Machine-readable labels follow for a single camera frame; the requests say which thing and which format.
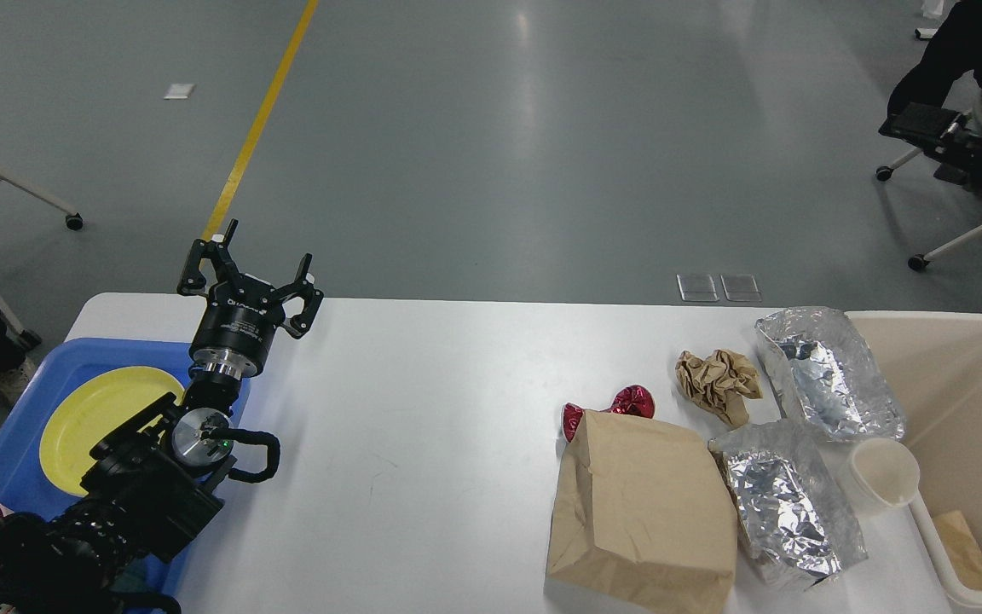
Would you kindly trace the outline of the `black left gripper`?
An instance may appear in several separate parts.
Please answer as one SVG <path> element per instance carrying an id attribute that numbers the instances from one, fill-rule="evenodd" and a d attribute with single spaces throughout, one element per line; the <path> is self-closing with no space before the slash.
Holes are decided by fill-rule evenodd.
<path id="1" fill-rule="evenodd" d="M 274 300 L 245 291 L 242 274 L 229 246 L 239 221 L 233 218 L 221 237 L 194 240 L 184 262 L 176 294 L 207 297 L 207 305 L 188 354 L 195 372 L 215 372 L 235 379 L 256 377 L 265 369 L 276 330 L 292 339 L 312 328 L 324 293 L 311 280 L 311 253 L 297 265 L 295 279 L 274 290 Z M 284 304 L 300 299 L 300 310 L 286 317 Z"/>

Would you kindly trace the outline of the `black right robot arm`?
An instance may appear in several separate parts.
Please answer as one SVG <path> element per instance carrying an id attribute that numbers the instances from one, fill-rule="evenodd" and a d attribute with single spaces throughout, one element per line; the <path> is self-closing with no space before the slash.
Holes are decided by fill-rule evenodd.
<path id="1" fill-rule="evenodd" d="M 903 112 L 888 116 L 878 133 L 935 160 L 939 180 L 982 192 L 982 129 L 971 113 L 911 102 Z"/>

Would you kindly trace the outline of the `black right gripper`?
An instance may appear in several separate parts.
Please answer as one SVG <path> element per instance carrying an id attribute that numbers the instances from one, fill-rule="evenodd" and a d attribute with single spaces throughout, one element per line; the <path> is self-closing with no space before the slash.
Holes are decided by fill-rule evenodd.
<path id="1" fill-rule="evenodd" d="M 982 192 L 982 132 L 969 127 L 965 113 L 909 102 L 878 128 L 881 136 L 912 145 L 939 145 L 935 179 Z"/>

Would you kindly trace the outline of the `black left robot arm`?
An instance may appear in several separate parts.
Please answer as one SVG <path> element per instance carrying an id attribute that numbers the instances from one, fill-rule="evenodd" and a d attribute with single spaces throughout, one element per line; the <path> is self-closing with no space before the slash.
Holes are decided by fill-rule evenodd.
<path id="1" fill-rule="evenodd" d="M 222 510 L 224 479 L 258 484 L 280 466 L 280 440 L 233 425 L 243 380 L 265 369 L 278 330 L 300 339 L 324 294 L 311 255 L 281 287 L 240 271 L 229 246 L 238 223 L 196 240 L 176 291 L 206 300 L 188 347 L 182 396 L 167 392 L 90 447 L 81 501 L 55 519 L 12 513 L 0 519 L 0 605 L 19 613 L 178 613 L 164 592 L 124 592 L 114 583 L 152 555 L 171 563 Z"/>

